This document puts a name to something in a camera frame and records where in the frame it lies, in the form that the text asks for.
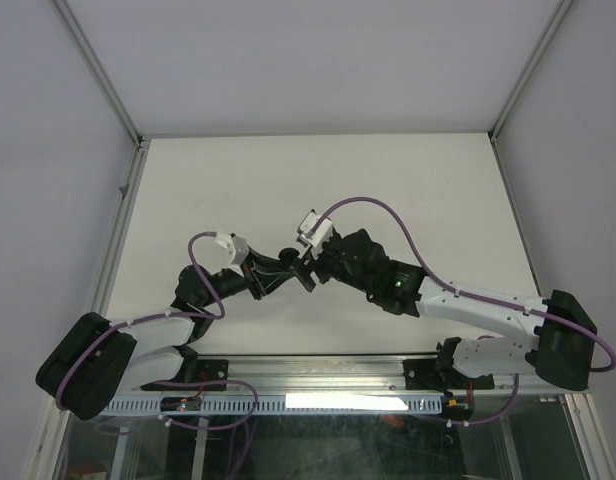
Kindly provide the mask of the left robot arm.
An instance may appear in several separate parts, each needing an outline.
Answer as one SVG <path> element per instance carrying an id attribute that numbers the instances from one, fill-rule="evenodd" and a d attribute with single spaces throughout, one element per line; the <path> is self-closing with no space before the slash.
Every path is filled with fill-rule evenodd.
<path id="1" fill-rule="evenodd" d="M 275 258 L 248 247 L 228 252 L 228 267 L 214 274 L 197 262 L 185 267 L 173 303 L 161 313 L 118 324 L 97 312 L 83 314 L 42 363 L 36 385 L 80 420 L 98 416 L 115 396 L 137 388 L 192 385 L 198 366 L 191 345 L 225 317 L 225 300 L 242 292 L 261 299 L 297 275 L 294 248 Z"/>

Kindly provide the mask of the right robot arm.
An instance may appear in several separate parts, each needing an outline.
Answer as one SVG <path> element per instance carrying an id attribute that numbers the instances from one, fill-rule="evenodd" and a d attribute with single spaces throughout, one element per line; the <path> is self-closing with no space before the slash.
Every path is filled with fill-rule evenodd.
<path id="1" fill-rule="evenodd" d="M 346 236 L 304 231 L 298 240 L 322 283 L 339 281 L 394 315 L 447 319 L 492 333 L 489 339 L 451 337 L 439 344 L 435 374 L 443 385 L 491 374 L 536 374 L 558 388 L 587 389 L 597 328 L 572 294 L 515 298 L 442 286 L 423 268 L 389 258 L 364 229 Z"/>

